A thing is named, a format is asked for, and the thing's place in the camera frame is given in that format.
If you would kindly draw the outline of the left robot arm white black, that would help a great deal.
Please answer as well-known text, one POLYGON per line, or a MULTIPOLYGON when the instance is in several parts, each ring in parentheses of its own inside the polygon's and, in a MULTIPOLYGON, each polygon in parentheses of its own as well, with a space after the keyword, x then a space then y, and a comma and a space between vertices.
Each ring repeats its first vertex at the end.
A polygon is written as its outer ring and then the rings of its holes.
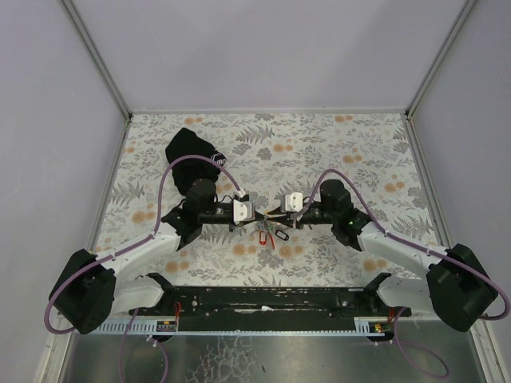
POLYGON ((119 250, 76 251, 51 290, 47 308, 56 309, 80 334, 89 334, 111 314, 156 306, 164 288, 156 278, 140 276, 141 268, 189 245, 205 224, 239 227, 263 219, 242 191, 228 203, 215 197, 215 184, 198 179, 182 203, 160 217, 147 235, 119 250))

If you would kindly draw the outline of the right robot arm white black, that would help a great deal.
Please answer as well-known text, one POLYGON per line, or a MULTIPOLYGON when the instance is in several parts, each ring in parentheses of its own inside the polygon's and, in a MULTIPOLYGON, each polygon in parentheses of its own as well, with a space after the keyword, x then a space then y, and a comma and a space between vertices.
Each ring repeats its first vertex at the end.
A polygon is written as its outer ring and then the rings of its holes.
POLYGON ((280 207, 268 215, 272 221, 293 228, 329 224, 342 245, 412 272, 412 279, 389 276, 380 282, 377 295, 387 306, 429 311, 452 329, 466 332, 497 298, 497 289, 467 246, 428 247, 383 230, 352 203, 340 180, 322 182, 319 194, 318 201, 305 201, 298 192, 286 195, 280 207))

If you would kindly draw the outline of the key bunch with coloured tags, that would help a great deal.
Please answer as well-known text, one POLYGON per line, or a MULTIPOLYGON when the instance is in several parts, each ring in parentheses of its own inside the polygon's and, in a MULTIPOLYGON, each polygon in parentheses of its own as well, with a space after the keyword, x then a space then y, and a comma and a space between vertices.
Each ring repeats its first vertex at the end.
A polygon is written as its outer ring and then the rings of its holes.
POLYGON ((274 223, 268 219, 259 220, 255 226, 255 233, 259 245, 262 247, 270 247, 276 249, 276 240, 288 241, 290 236, 286 233, 285 228, 279 223, 274 223))

